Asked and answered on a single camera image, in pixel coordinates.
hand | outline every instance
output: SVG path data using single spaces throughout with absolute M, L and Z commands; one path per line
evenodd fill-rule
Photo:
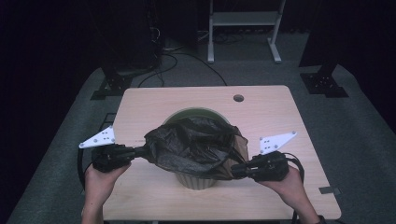
M 300 172 L 289 166 L 289 172 L 282 181 L 258 182 L 279 194 L 282 201 L 293 208 L 300 217 L 301 223 L 319 223 L 320 219 L 306 195 Z
M 117 179 L 131 164 L 102 173 L 90 165 L 85 172 L 85 204 L 82 215 L 82 223 L 103 224 L 103 204 L 105 204 Z

crumpled plastic bag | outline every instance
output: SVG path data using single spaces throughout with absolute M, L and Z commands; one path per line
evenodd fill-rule
M 145 135 L 146 160 L 177 174 L 216 180 L 235 179 L 231 166 L 248 160 L 248 140 L 222 120 L 188 117 Z

wooden table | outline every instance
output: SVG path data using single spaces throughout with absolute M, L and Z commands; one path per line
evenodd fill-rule
M 233 97 L 240 94 L 243 102 Z M 260 137 L 296 131 L 281 152 L 296 155 L 305 168 L 305 188 L 319 214 L 336 219 L 341 211 L 333 194 L 319 188 L 329 182 L 290 91 L 285 86 L 185 87 L 129 89 L 114 122 L 116 142 L 145 144 L 144 135 L 175 112 L 189 107 L 215 110 L 248 139 L 249 158 L 259 154 Z M 276 193 L 252 179 L 218 181 L 213 187 L 183 187 L 175 174 L 143 159 L 116 183 L 104 206 L 106 220 L 265 220 L 290 219 L 292 209 Z

